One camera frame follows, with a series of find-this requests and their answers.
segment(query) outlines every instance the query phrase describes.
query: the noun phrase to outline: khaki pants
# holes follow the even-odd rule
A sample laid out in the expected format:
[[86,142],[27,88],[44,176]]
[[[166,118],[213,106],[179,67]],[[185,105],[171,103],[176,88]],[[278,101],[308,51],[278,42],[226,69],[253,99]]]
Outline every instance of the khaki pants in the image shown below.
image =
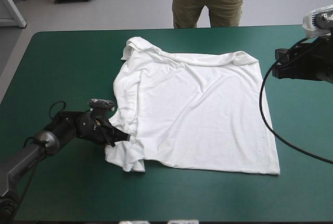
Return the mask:
[[201,11],[208,7],[212,27],[238,26],[243,0],[173,0],[174,28],[196,28]]

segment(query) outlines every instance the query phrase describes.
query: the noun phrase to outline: table surface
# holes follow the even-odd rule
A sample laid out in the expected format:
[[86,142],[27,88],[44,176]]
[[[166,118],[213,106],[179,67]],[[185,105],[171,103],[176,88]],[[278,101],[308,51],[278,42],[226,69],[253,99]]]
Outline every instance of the table surface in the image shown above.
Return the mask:
[[[289,48],[304,33],[300,26],[38,33],[0,105],[0,160],[49,123],[54,101],[65,100],[67,110],[84,111],[91,98],[115,100],[112,83],[123,64],[126,40],[133,36],[174,53],[244,50],[260,61],[265,73],[274,50]],[[266,92],[275,130],[332,159],[331,84],[271,77]],[[156,161],[145,162],[146,173],[127,173],[104,160],[102,146],[75,139],[40,163],[17,219],[333,220],[333,166],[279,140],[277,150],[279,176],[175,169]]]

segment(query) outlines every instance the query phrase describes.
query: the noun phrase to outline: floor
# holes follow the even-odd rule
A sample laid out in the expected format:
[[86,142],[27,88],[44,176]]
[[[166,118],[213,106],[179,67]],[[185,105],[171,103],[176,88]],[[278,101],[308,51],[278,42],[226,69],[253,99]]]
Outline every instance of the floor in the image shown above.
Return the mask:
[[[15,0],[27,28],[0,28],[0,101],[33,34],[39,31],[172,28],[172,0],[90,0],[54,4]],[[309,11],[332,0],[244,0],[241,26],[301,24]],[[199,27],[209,27],[203,10]]]

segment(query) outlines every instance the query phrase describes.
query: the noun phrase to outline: white t-shirt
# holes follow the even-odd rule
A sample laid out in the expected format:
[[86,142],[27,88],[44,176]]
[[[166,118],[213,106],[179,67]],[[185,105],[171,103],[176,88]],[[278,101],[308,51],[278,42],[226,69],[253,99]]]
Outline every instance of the white t-shirt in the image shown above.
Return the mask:
[[[143,160],[169,167],[279,174],[274,136],[259,111],[259,62],[238,51],[171,54],[135,37],[113,88],[110,123],[131,135],[106,146],[106,160],[145,171]],[[263,95],[264,113],[270,115]]]

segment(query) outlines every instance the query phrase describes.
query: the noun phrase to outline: cable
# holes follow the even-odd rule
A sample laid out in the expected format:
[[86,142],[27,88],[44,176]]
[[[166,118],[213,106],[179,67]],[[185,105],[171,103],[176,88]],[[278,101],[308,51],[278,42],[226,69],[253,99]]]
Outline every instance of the cable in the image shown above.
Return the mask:
[[[38,139],[36,139],[36,138],[33,137],[33,136],[28,137],[28,138],[25,140],[25,142],[24,142],[23,148],[26,147],[26,145],[27,145],[27,143],[28,143],[28,140],[34,140],[34,141],[35,141],[34,143],[36,143],[36,144],[38,144],[38,142],[40,142]],[[18,212],[18,210],[19,210],[19,208],[20,208],[20,206],[21,206],[21,204],[22,204],[22,202],[23,202],[23,200],[24,200],[24,198],[25,198],[25,195],[27,194],[27,191],[28,191],[28,189],[29,189],[29,187],[30,187],[30,184],[31,184],[32,178],[33,178],[33,176],[35,175],[35,172],[36,172],[36,170],[37,170],[37,165],[38,165],[39,161],[40,161],[40,160],[36,161],[36,164],[33,165],[32,172],[31,172],[31,174],[30,174],[30,177],[29,177],[29,179],[28,179],[27,184],[26,184],[25,187],[24,187],[23,193],[22,193],[22,195],[21,195],[21,198],[20,198],[20,200],[19,200],[19,203],[17,204],[17,207],[16,207],[16,209],[15,209],[15,212],[14,212],[14,214],[12,215],[12,218],[11,218],[11,220],[10,220],[10,223],[12,223],[12,222],[14,221],[14,219],[15,219],[15,217],[16,217],[16,214],[17,214],[17,212]]]
[[[289,54],[289,52],[291,50],[293,50],[294,48],[296,48],[300,43],[306,41],[307,39],[304,38],[300,41],[298,41],[296,44],[294,44],[293,47],[291,47],[288,51],[287,51],[287,54]],[[293,148],[294,150],[298,151],[298,152],[301,152],[302,154],[304,155],[308,155],[308,156],[311,156],[315,159],[318,159],[318,160],[321,160],[321,161],[324,161],[326,163],[330,163],[330,164],[333,164],[333,160],[329,160],[329,159],[326,159],[326,158],[323,158],[323,157],[320,157],[318,155],[315,155],[315,154],[312,154],[308,151],[305,151],[293,144],[291,144],[290,142],[286,141],[285,139],[283,139],[278,133],[276,133],[272,128],[271,126],[267,123],[267,120],[265,118],[265,115],[264,115],[264,112],[263,112],[263,109],[262,109],[262,94],[263,94],[263,91],[264,91],[264,87],[265,87],[265,83],[266,83],[266,80],[268,78],[268,76],[270,75],[270,73],[272,72],[272,70],[274,69],[274,67],[280,62],[280,60],[277,60],[275,63],[273,63],[273,65],[269,68],[269,70],[267,71],[263,81],[262,81],[262,85],[261,85],[261,88],[260,88],[260,94],[259,94],[259,109],[260,109],[260,114],[261,114],[261,117],[266,125],[266,127],[280,140],[282,141],[284,144],[286,144],[287,146]]]
[[63,111],[66,108],[66,102],[64,101],[56,101],[55,103],[53,103],[50,107],[50,109],[48,110],[48,116],[51,118],[51,120],[54,120],[53,117],[51,116],[51,110],[54,106],[56,106],[59,103],[63,103],[63,107],[61,110],[59,110],[59,112]]

